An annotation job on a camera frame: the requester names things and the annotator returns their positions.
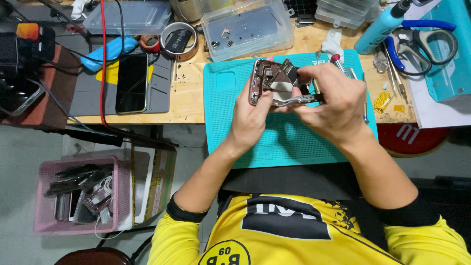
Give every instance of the person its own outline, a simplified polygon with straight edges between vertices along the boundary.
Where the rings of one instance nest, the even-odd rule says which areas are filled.
[[[247,81],[235,101],[227,137],[171,197],[155,229],[147,264],[471,264],[463,238],[418,197],[416,187],[363,122],[366,84],[346,77],[331,63],[306,66],[298,73],[317,79],[325,104],[272,111],[293,112],[350,161],[364,198],[386,224],[389,251],[362,236],[356,218],[341,202],[241,193],[218,202],[218,219],[199,253],[198,224],[233,164],[262,136],[271,109],[270,91],[256,106],[249,103]],[[299,95],[294,88],[292,96]]]

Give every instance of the teal box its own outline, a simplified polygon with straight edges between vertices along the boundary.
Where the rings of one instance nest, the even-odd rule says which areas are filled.
[[[447,64],[433,66],[425,75],[430,96],[436,102],[471,99],[471,1],[444,0],[425,14],[422,19],[434,19],[456,25],[453,34],[458,40],[458,51]],[[450,48],[445,41],[435,40],[430,43],[437,58],[446,58]]]

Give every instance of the red wire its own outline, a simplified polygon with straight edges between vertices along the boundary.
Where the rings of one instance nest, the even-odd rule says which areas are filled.
[[[111,129],[111,126],[108,125],[105,119],[104,104],[103,104],[103,87],[105,86],[105,75],[106,75],[106,28],[105,28],[105,8],[103,0],[100,1],[100,11],[101,11],[101,27],[103,28],[103,62],[102,62],[102,71],[101,71],[101,87],[100,87],[100,118],[101,123],[108,129]]]
[[[123,135],[128,135],[128,137],[129,136],[139,137],[139,138],[147,140],[147,141],[163,143],[163,144],[167,144],[167,145],[171,145],[171,146],[178,146],[177,144],[174,144],[174,143],[166,143],[166,142],[162,142],[162,141],[159,141],[159,140],[150,139],[148,137],[138,135],[138,134],[135,134],[135,133],[130,133],[130,132],[127,132],[127,131],[124,131],[124,130],[121,130],[121,129],[113,128],[106,122],[105,113],[104,113],[105,112],[105,105],[104,105],[104,99],[103,99],[103,95],[104,95],[103,89],[104,89],[104,86],[105,86],[105,75],[106,75],[106,28],[105,28],[105,8],[104,8],[104,5],[103,5],[103,0],[100,0],[100,11],[101,11],[101,27],[103,29],[103,31],[102,31],[103,32],[103,60],[102,60],[101,87],[100,87],[100,118],[101,118],[101,123],[106,128],[108,128],[109,130],[120,133],[120,134],[123,134]]]

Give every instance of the wooden desk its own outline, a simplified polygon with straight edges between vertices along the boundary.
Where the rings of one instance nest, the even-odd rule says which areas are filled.
[[[288,50],[276,51],[273,53],[264,53],[262,57],[269,55],[286,55],[306,52],[316,52],[319,50],[327,31],[332,24],[318,21],[314,25],[302,28],[295,28],[294,36],[296,41],[294,46]],[[355,42],[362,34],[362,30],[366,29],[366,25],[357,30],[344,28],[342,31],[341,46],[344,49],[353,48]],[[210,63],[208,52],[203,51],[204,36],[199,35],[199,51],[197,54],[184,62],[177,63],[177,82],[172,80],[170,110],[167,113],[154,114],[133,114],[133,115],[107,115],[106,120],[110,124],[202,124],[204,123],[204,106],[203,106],[203,67]],[[360,55],[361,65],[365,72],[365,79],[368,83],[372,101],[375,101],[378,95],[384,91],[382,89],[384,83],[388,81],[388,75],[378,74],[373,66],[373,55]],[[392,94],[390,84],[388,91]],[[385,113],[374,113],[377,123],[414,123],[416,122],[414,111],[409,108],[405,101],[400,97],[393,98]],[[394,111],[394,105],[404,105],[406,112],[402,113]],[[82,116],[77,117],[81,122],[87,124],[101,123],[99,116]]]

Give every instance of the chair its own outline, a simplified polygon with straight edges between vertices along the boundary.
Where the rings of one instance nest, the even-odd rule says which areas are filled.
[[[155,229],[155,227],[156,226],[154,225],[149,227],[135,228],[123,231],[122,233],[124,234],[153,230]],[[140,245],[140,247],[136,250],[136,252],[131,255],[131,257],[128,257],[122,251],[119,251],[115,248],[103,247],[106,238],[119,233],[121,233],[121,231],[110,232],[105,234],[105,239],[101,240],[96,248],[77,250],[72,253],[69,253],[60,258],[60,260],[56,262],[56,265],[134,265],[137,257],[151,242],[154,234],[152,234],[152,236],[146,239],[146,241],[144,241],[142,245]]]

